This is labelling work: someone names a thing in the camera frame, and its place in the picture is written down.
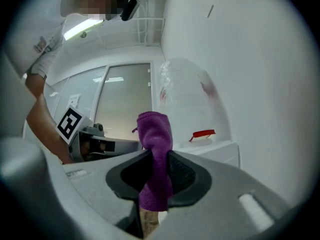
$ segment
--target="ceiling light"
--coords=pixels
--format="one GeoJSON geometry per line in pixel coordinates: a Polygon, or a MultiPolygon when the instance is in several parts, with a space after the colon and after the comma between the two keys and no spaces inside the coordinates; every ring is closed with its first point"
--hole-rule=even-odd
{"type": "Polygon", "coordinates": [[[81,22],[80,24],[76,25],[75,27],[71,28],[69,31],[67,31],[63,36],[65,40],[69,40],[76,34],[80,33],[81,31],[84,31],[96,24],[99,24],[103,22],[102,19],[87,19],[84,22],[81,22]]]}
{"type": "Polygon", "coordinates": [[[111,83],[111,82],[120,82],[124,79],[122,77],[111,77],[108,80],[105,81],[105,83],[111,83]]]}

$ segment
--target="red handle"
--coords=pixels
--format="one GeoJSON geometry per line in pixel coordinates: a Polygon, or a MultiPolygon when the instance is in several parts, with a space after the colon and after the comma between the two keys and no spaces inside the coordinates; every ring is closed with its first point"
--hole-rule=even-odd
{"type": "Polygon", "coordinates": [[[203,137],[203,136],[206,136],[206,135],[208,135],[207,136],[207,138],[208,138],[212,134],[216,134],[215,130],[213,130],[213,129],[196,131],[196,132],[193,133],[193,136],[189,141],[191,142],[194,138],[199,138],[199,137],[203,137]]]}

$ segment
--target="hand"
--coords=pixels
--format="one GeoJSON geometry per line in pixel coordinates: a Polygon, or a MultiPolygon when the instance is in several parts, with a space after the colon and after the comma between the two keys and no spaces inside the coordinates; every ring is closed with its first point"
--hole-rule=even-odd
{"type": "Polygon", "coordinates": [[[64,165],[68,165],[68,164],[73,164],[74,162],[72,161],[72,159],[70,158],[69,154],[67,154],[65,157],[60,157],[61,162],[64,165]]]}
{"type": "Polygon", "coordinates": [[[90,147],[90,141],[84,140],[80,142],[80,153],[84,161],[92,161],[93,156],[90,155],[92,152],[99,152],[103,153],[106,150],[106,143],[103,141],[100,141],[99,143],[99,150],[92,150],[90,147]]]}

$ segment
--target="sticker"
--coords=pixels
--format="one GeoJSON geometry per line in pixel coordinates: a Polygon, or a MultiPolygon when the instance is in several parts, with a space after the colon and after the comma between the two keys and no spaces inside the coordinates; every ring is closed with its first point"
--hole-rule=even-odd
{"type": "Polygon", "coordinates": [[[81,118],[82,116],[71,108],[64,114],[57,128],[67,140],[72,136],[81,118]]]}
{"type": "Polygon", "coordinates": [[[70,95],[68,104],[66,105],[66,108],[68,108],[71,105],[72,107],[74,107],[76,109],[77,105],[78,105],[79,97],[80,97],[80,93],[70,95]]]}
{"type": "Polygon", "coordinates": [[[37,45],[33,46],[33,49],[38,53],[41,54],[44,48],[47,46],[47,41],[43,38],[43,36],[40,36],[40,41],[37,43],[37,45]]]}

